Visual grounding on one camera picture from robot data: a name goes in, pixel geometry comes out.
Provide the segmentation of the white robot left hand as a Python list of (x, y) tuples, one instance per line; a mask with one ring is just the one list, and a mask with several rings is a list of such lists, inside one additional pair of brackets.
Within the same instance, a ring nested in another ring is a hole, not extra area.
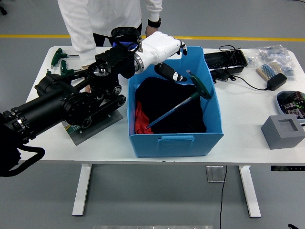
[(150, 65), (153, 65), (155, 72), (169, 81), (187, 81), (186, 77), (164, 62), (175, 54), (179, 55), (181, 52), (183, 55), (187, 54), (187, 46), (183, 41), (156, 31), (141, 42), (141, 47), (142, 50), (136, 51), (134, 55), (136, 74), (144, 72)]

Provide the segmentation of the person's left hand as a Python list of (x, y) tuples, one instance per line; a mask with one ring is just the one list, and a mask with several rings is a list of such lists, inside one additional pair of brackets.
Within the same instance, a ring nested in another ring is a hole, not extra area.
[(146, 35), (146, 37), (149, 37), (153, 33), (155, 33), (156, 31), (158, 31), (158, 28), (151, 27), (151, 26), (147, 25), (146, 30), (145, 30), (145, 35)]

